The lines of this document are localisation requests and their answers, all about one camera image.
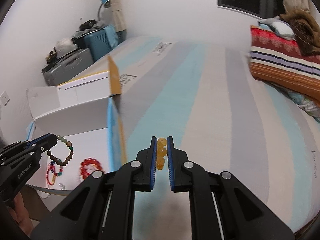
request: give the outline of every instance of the mattress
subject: mattress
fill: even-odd
[[[121,75],[128,160],[152,136],[173,136],[189,160],[233,173],[292,231],[316,216],[320,124],[252,78],[246,54],[141,36],[111,55]],[[133,239],[191,239],[188,193],[170,191],[167,170],[166,163],[156,172],[154,191],[136,193]]]

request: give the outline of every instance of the curtain tieback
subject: curtain tieback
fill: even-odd
[[[121,10],[121,3],[112,3],[111,4],[111,10],[114,11],[120,11]]]

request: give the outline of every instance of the window sill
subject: window sill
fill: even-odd
[[[261,20],[261,19],[262,19],[262,18],[259,17],[259,16],[256,16],[256,15],[253,15],[253,14],[250,14],[250,13],[247,13],[247,12],[243,12],[243,11],[240,11],[240,10],[237,10],[237,9],[233,9],[233,8],[221,6],[221,5],[217,5],[217,8],[226,9],[226,10],[230,10],[230,11],[233,11],[233,12],[238,12],[238,13],[241,13],[241,14],[244,14],[244,15],[247,15],[247,16],[250,16],[250,17],[252,17],[252,18],[255,18],[255,19],[257,19],[257,20]]]

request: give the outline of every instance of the brown beaded bracelet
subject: brown beaded bracelet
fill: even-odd
[[[67,166],[67,164],[69,163],[69,161],[72,159],[73,156],[73,147],[72,147],[72,143],[70,141],[68,141],[67,139],[61,137],[60,135],[57,136],[58,140],[62,141],[63,143],[65,143],[67,145],[67,147],[70,150],[70,154],[69,156],[65,159],[64,162],[62,162],[61,160],[59,160],[58,158],[54,157],[51,153],[50,150],[47,151],[47,155],[50,157],[51,160],[53,160],[57,165],[59,166]]]

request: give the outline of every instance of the open box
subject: open box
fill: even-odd
[[[52,161],[42,154],[40,169],[28,181],[28,185],[43,192],[66,195],[77,187],[83,177],[80,167],[85,159],[99,161],[107,173],[126,163],[122,123],[111,96],[120,94],[119,74],[109,57],[109,70],[77,78],[58,87],[37,87],[27,90],[33,122],[27,128],[27,140],[47,133],[61,135],[72,142],[74,155],[61,176],[48,170]],[[62,161],[70,150],[58,140],[51,149]],[[91,173],[94,165],[85,166]]]

